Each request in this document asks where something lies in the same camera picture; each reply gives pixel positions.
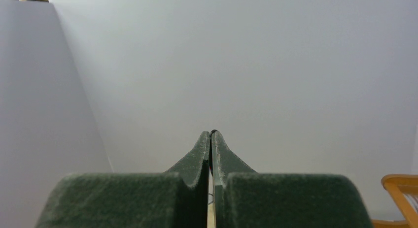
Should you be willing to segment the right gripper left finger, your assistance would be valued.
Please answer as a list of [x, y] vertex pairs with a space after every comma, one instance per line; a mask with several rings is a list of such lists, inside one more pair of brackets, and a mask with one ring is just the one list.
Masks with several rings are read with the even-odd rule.
[[38, 228], [204, 228], [210, 135], [162, 173], [81, 173], [61, 179]]

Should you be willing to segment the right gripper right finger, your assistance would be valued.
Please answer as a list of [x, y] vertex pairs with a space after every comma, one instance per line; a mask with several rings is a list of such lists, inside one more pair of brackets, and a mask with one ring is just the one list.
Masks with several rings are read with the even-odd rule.
[[359, 191], [338, 174], [258, 173], [213, 130], [211, 173], [217, 228], [370, 228]]

